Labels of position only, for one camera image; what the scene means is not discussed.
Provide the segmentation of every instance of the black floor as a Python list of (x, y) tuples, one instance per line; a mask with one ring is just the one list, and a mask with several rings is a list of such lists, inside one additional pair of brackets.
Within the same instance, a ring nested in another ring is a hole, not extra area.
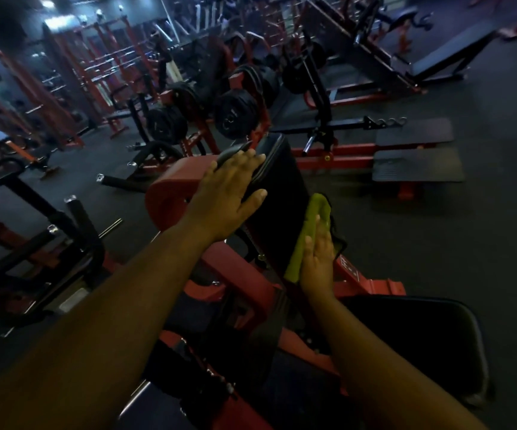
[[(468, 10), (466, 3), (421, 4), (425, 12), (435, 11), (435, 27), (429, 33), (412, 32), (414, 51), (409, 58), (420, 58), (491, 13), (489, 4)], [(505, 0), (496, 20), (517, 21), (517, 0)], [(348, 66), (329, 68), (324, 75), (327, 85), (346, 82), (346, 77), (355, 79)], [(276, 122), (296, 122), (311, 115), (301, 97), (293, 97)], [(338, 227), (349, 242), (346, 255), (364, 275), (400, 280), (408, 294), (461, 300), (477, 313), (498, 395), (480, 417), (491, 428), (517, 429), (517, 42), (492, 42), (460, 84), (395, 102), (336, 108), (334, 115), (335, 119), (370, 115), (451, 120), (467, 177), (463, 184), (427, 187), (423, 199), (400, 204), (372, 195), (348, 173), (305, 178), (312, 190), (329, 195)], [(134, 136), (129, 132), (109, 140), (106, 130), (90, 135), (84, 150), (53, 155), (61, 173), (44, 181), (35, 173), (25, 176), (55, 206), (67, 195), (80, 197), (100, 230), (123, 218), (125, 224), (105, 239), (120, 261), (147, 245), (156, 229), (143, 207), (143, 195), (99, 186), (94, 176), (124, 165), (129, 158), (124, 146)], [(372, 133), (352, 131), (340, 141), (361, 143), (372, 137)], [(295, 145), (304, 142), (304, 138), (292, 138)], [(0, 189), (0, 219), (26, 236), (45, 225), (42, 217), (5, 189)], [(0, 339), (0, 369), (44, 328), (19, 332), (17, 339), (7, 343)], [(122, 427), (185, 426), (175, 404), (159, 392), (152, 390), (141, 401), (141, 409), (131, 409)], [(135, 421), (139, 417), (140, 426)]]

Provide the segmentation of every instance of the green towel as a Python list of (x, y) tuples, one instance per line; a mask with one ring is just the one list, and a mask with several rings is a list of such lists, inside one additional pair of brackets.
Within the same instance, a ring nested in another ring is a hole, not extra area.
[(292, 252), (291, 260), (284, 273), (284, 279), (289, 282), (297, 283), (300, 278), (300, 267), (302, 266), (302, 258), (304, 257), (304, 239), (306, 236), (310, 236), (312, 241), (315, 240), (316, 216), (318, 215), (320, 216), (320, 222), (325, 224), (327, 229), (330, 229), (330, 204), (324, 195), (315, 193), (310, 197), (310, 201), (308, 202), (302, 231), (300, 231), (294, 252)]

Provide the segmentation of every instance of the forearm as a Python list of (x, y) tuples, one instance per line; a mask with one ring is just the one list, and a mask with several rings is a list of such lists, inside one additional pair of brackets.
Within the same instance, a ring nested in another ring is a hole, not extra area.
[(482, 429), (467, 409), (394, 352), (329, 293), (311, 296), (332, 359), (366, 423), (387, 429)]
[(187, 228), (161, 234), (0, 377), (0, 429), (111, 424), (206, 249)]

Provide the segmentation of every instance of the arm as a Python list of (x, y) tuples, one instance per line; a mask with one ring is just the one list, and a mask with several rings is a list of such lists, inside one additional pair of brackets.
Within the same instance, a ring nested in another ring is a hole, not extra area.
[(332, 360), (362, 416), (379, 429), (484, 429), (456, 399), (424, 376), (363, 325), (333, 293), (334, 247), (324, 225), (306, 237), (300, 284)]
[(0, 377), (0, 430), (111, 426), (195, 263), (262, 204), (240, 203), (265, 157), (235, 155), (202, 179), (181, 221), (52, 327)]

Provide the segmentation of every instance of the hand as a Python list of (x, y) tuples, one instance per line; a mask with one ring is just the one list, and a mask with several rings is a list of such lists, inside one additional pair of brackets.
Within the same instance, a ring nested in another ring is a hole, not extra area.
[(310, 236), (304, 240), (304, 257), (300, 267), (300, 287), (311, 298), (320, 295), (334, 296), (334, 245), (330, 231), (316, 217), (315, 241)]
[(231, 235), (266, 198), (266, 190), (257, 190), (241, 203), (253, 172), (266, 159), (255, 154), (254, 149), (239, 151), (218, 170), (217, 162), (212, 162), (200, 181), (181, 222), (207, 245)]

